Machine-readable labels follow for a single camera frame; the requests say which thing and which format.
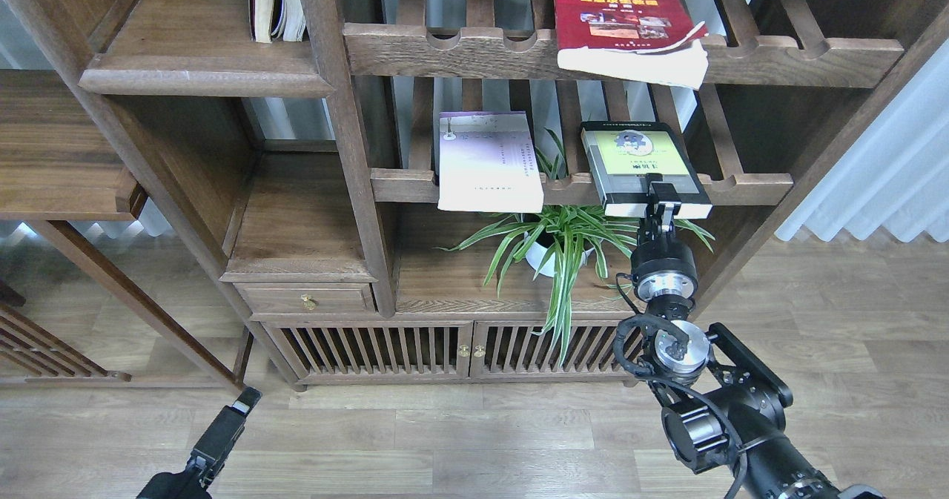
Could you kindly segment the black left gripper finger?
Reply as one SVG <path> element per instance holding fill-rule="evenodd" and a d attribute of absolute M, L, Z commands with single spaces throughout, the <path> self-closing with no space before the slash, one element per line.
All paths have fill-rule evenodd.
<path fill-rule="evenodd" d="M 189 458 L 189 469 L 196 471 L 199 485 L 211 485 L 216 479 L 244 431 L 248 415 L 261 397 L 261 391 L 252 387 L 244 388 L 237 400 L 224 406 L 206 432 L 203 432 Z"/>

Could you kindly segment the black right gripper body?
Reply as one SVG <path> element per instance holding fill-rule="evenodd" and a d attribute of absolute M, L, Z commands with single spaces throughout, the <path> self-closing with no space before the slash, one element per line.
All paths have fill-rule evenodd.
<path fill-rule="evenodd" d="M 675 232 L 657 233 L 653 242 L 638 242 L 631 269 L 636 292 L 695 292 L 698 288 L 692 250 Z"/>

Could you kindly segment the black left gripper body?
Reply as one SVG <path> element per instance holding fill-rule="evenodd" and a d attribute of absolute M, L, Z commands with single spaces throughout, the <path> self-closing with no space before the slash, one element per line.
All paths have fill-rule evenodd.
<path fill-rule="evenodd" d="M 138 498 L 211 498 L 196 472 L 156 473 L 143 486 Z"/>

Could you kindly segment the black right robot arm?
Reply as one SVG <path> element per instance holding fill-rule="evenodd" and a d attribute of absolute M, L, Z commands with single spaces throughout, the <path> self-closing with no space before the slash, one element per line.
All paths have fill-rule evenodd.
<path fill-rule="evenodd" d="M 837 488 L 793 447 L 785 435 L 792 391 L 725 325 L 689 323 L 698 278 L 675 232 L 681 198 L 660 174 L 648 174 L 645 188 L 628 276 L 645 311 L 619 323 L 613 351 L 660 402 L 675 458 L 694 473 L 728 466 L 729 498 L 739 489 L 755 498 L 880 498 L 867 485 Z"/>

